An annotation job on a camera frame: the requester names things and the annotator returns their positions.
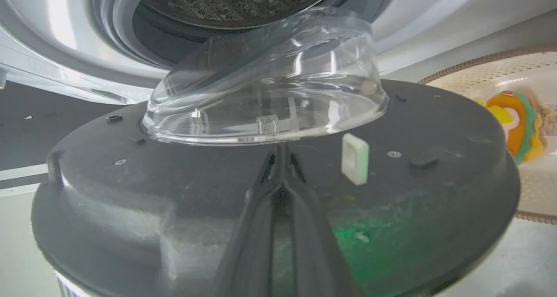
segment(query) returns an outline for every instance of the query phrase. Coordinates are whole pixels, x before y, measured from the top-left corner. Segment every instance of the dark floor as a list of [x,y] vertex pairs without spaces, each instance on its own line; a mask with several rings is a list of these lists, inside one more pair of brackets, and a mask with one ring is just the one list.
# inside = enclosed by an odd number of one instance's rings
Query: dark floor
[[[0,171],[44,164],[64,136],[119,108],[8,82],[0,90]],[[0,189],[41,182],[45,176],[0,180]]]

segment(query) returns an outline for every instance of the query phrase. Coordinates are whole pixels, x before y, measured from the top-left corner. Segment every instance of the transparent plastic lid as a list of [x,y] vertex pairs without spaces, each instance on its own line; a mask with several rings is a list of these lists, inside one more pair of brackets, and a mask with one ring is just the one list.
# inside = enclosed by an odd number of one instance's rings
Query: transparent plastic lid
[[243,145],[342,132],[382,116],[370,23],[315,8],[209,39],[153,92],[143,127],[155,140]]

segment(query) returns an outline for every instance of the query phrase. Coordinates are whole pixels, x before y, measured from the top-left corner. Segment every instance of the label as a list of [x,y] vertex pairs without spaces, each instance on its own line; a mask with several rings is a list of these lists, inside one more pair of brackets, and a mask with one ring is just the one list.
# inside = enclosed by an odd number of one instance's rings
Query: label
[[557,136],[557,103],[540,105],[538,112],[541,116],[540,136]]

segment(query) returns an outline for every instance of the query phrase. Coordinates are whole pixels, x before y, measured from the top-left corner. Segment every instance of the orange toy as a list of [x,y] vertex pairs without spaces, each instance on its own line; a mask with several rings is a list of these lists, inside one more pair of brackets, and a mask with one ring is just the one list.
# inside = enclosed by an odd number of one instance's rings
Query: orange toy
[[509,140],[507,140],[507,148],[509,149],[511,154],[513,154],[513,156],[517,156],[524,137],[524,127],[526,122],[526,111],[524,110],[524,105],[518,98],[514,96],[498,94],[497,96],[489,99],[486,106],[500,106],[502,108],[508,107],[517,111],[517,113],[519,114],[519,126],[509,131]]

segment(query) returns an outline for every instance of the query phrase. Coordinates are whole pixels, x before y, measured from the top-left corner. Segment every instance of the colorful toy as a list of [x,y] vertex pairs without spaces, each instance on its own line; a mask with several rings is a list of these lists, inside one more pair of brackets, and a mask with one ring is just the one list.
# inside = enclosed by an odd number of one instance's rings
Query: colorful toy
[[479,100],[475,101],[486,107],[503,126],[507,148],[517,165],[531,161],[543,152],[539,137],[541,117],[531,99],[523,93],[503,91],[485,105]]

